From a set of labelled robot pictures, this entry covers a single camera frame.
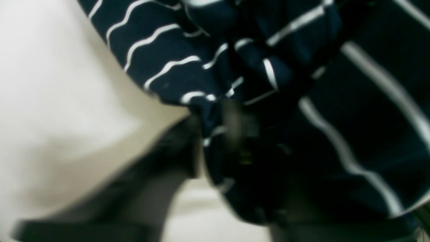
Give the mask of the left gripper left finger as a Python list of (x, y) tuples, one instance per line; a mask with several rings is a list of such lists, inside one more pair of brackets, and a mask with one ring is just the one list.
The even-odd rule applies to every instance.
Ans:
[(159, 242), (171, 202), (198, 172), (200, 122), (189, 115), (143, 157), (92, 195), (60, 212), (22, 220), (19, 242)]

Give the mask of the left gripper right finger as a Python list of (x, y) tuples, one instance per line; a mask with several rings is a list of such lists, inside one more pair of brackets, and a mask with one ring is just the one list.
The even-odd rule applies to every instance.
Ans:
[(410, 215), (395, 219), (342, 219), (312, 208), (277, 210), (273, 242), (415, 242), (420, 225)]

